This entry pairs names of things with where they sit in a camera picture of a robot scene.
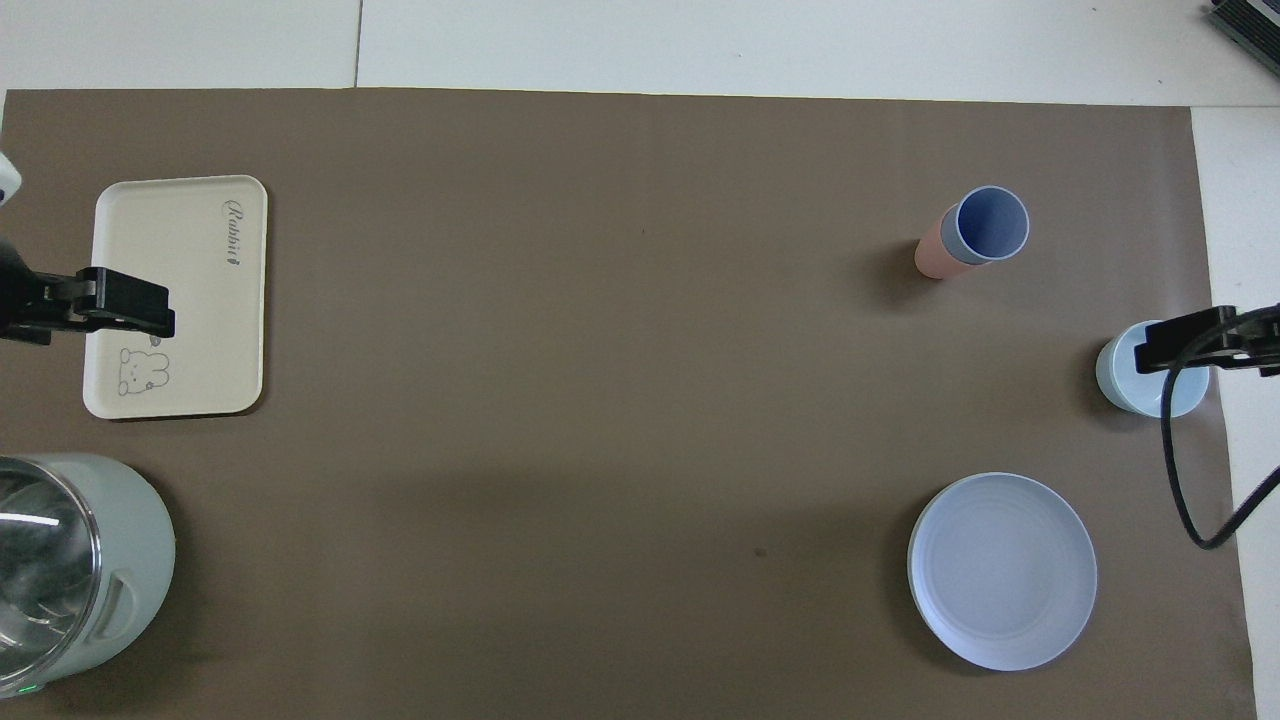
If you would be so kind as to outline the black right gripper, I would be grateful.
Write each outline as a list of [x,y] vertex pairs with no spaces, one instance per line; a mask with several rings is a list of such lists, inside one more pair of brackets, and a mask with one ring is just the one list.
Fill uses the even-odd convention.
[[1185,369],[1248,366],[1263,378],[1277,377],[1279,305],[1248,311],[1247,320],[1242,316],[1240,337],[1222,328],[1236,314],[1235,306],[1213,306],[1146,325],[1134,348],[1135,369],[1140,374],[1166,372],[1188,354]]

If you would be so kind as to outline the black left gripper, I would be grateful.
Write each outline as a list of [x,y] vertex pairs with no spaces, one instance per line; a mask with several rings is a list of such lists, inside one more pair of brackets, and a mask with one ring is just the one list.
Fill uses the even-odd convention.
[[168,340],[175,336],[175,318],[165,286],[105,266],[88,266],[78,275],[35,272],[13,243],[1,240],[4,340],[49,346],[56,332],[97,331],[140,332]]

